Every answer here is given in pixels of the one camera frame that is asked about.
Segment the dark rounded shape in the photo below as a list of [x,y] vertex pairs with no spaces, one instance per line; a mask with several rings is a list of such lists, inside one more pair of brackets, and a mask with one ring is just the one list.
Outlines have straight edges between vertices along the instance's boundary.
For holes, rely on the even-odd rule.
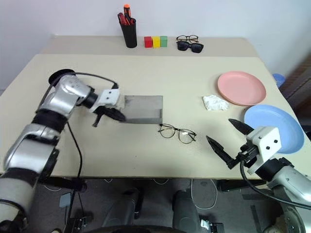
[[189,192],[179,190],[174,194],[172,210],[174,229],[185,233],[201,233],[199,214]]

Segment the pink plastic plate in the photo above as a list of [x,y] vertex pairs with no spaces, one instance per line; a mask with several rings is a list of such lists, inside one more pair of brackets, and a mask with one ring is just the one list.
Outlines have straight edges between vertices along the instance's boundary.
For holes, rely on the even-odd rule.
[[240,106],[261,103],[266,97],[263,83],[254,75],[243,71],[229,71],[219,76],[217,87],[229,102]]

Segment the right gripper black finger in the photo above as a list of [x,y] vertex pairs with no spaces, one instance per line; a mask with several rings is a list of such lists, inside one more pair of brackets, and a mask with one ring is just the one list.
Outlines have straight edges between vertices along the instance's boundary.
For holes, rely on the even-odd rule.
[[254,130],[252,127],[239,120],[232,118],[229,118],[228,120],[239,132],[244,135],[249,135]]
[[217,141],[215,141],[211,137],[206,136],[206,139],[210,144],[211,148],[213,149],[213,151],[225,162],[225,164],[229,169],[234,168],[241,161],[239,157],[235,159],[232,158],[229,154],[227,154],[224,151],[223,146],[221,146]]

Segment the blue plastic plate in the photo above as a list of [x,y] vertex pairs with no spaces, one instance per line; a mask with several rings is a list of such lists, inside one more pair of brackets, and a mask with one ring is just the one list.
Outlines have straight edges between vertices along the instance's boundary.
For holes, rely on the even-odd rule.
[[289,113],[275,106],[259,104],[250,107],[244,114],[244,123],[252,128],[277,127],[282,145],[279,154],[293,154],[303,147],[304,134],[300,124]]

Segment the black round table grommet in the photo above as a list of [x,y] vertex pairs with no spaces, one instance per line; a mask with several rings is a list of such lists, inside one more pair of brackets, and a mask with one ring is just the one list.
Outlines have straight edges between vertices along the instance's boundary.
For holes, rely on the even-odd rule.
[[49,79],[48,79],[48,82],[49,84],[52,84],[53,81],[58,78],[59,76],[63,75],[63,74],[67,74],[67,73],[72,73],[74,72],[74,70],[72,69],[61,69],[61,70],[58,70],[57,72],[53,73]]

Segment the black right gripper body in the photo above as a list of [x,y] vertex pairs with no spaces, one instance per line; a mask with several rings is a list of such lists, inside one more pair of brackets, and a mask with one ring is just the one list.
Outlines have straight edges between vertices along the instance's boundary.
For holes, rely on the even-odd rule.
[[246,143],[240,147],[241,151],[236,156],[238,162],[244,161],[244,166],[250,168],[259,155],[259,149],[256,145]]

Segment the black sunglasses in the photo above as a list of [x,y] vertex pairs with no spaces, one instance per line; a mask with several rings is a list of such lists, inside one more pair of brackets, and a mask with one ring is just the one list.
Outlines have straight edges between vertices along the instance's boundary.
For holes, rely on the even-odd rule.
[[178,41],[177,42],[177,49],[180,51],[186,51],[188,49],[191,49],[194,53],[200,53],[204,48],[203,44],[200,43],[189,43],[186,41]]

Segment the black marker with orange cap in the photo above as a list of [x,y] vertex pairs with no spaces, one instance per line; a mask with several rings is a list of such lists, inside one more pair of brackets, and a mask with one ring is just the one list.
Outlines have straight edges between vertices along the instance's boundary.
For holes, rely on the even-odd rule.
[[128,21],[128,24],[129,25],[132,24],[130,4],[125,4],[123,6],[123,10],[124,10],[124,16],[125,16],[126,20]]

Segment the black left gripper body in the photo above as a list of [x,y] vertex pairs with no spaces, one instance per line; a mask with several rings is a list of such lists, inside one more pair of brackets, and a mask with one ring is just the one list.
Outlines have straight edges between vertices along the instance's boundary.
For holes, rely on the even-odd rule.
[[105,106],[99,106],[95,110],[95,114],[97,114],[99,116],[102,116],[102,115],[114,116],[115,113],[116,113],[116,109],[115,108],[107,108]]

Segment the grey cloth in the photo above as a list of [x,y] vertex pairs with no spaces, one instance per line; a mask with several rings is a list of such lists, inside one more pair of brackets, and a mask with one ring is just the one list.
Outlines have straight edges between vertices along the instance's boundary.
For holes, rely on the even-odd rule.
[[162,124],[163,96],[125,95],[122,114],[130,124]]

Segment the blue round container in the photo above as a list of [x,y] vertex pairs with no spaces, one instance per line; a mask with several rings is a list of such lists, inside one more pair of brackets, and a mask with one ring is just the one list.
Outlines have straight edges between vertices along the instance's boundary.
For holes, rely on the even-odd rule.
[[285,82],[285,77],[279,73],[274,73],[273,77],[275,79],[277,87],[280,88]]

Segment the thin black round-frame glasses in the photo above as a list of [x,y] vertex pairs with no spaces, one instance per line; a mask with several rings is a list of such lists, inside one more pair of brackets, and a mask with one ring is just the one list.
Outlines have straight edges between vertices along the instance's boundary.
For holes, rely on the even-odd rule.
[[158,132],[166,139],[177,135],[178,140],[183,144],[190,144],[196,141],[197,134],[191,130],[176,128],[170,124],[160,124],[159,126]]

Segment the dark brown cabinet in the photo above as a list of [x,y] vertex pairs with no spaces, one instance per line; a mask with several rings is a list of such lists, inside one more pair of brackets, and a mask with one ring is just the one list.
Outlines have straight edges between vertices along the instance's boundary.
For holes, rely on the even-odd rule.
[[285,80],[280,91],[311,140],[311,52]]

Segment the brown-frame clear glasses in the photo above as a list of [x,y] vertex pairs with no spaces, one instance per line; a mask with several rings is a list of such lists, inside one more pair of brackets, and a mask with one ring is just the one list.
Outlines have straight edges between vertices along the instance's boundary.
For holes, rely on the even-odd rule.
[[177,42],[184,41],[184,42],[188,42],[191,44],[199,42],[198,36],[196,35],[180,35],[176,38],[176,41]]

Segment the black cylindrical cup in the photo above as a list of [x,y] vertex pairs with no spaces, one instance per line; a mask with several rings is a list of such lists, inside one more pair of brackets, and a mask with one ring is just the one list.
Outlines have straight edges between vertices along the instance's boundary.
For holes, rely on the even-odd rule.
[[121,30],[128,48],[135,48],[137,46],[137,33],[136,24],[134,25],[121,25]]

